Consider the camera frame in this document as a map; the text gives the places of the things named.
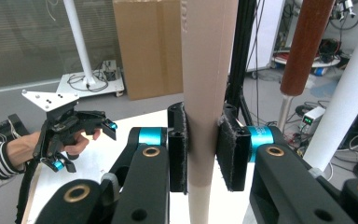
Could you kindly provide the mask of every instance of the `red cylinder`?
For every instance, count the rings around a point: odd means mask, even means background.
[[[298,96],[303,92],[334,2],[335,0],[303,1],[282,78],[283,94]]]

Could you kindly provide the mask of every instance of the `metal rod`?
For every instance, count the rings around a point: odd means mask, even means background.
[[[281,130],[282,133],[284,133],[284,125],[287,121],[287,116],[289,114],[290,105],[292,104],[292,100],[295,98],[294,96],[289,95],[283,95],[283,101],[281,106],[281,114],[279,116],[278,120],[278,128]]]

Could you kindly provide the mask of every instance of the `brown cardboard tube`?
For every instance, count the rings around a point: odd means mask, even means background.
[[[181,2],[191,223],[208,223],[217,121],[223,109],[237,6],[237,0]]]
[[[334,2],[335,0],[303,1],[282,78],[283,94],[298,96],[303,92]]]

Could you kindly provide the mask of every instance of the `white cylinder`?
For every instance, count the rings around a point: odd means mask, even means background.
[[[358,45],[313,136],[304,160],[324,170],[358,115]]]
[[[209,223],[217,121],[225,99],[237,9],[237,0],[181,1],[191,223]]]
[[[74,34],[77,52],[79,53],[84,75],[86,76],[84,81],[93,85],[95,84],[95,80],[92,77],[89,55],[87,53],[86,44],[84,43],[83,33],[81,32],[74,0],[63,0],[63,3],[65,4],[66,14],[68,14],[69,23],[71,24],[72,33]]]

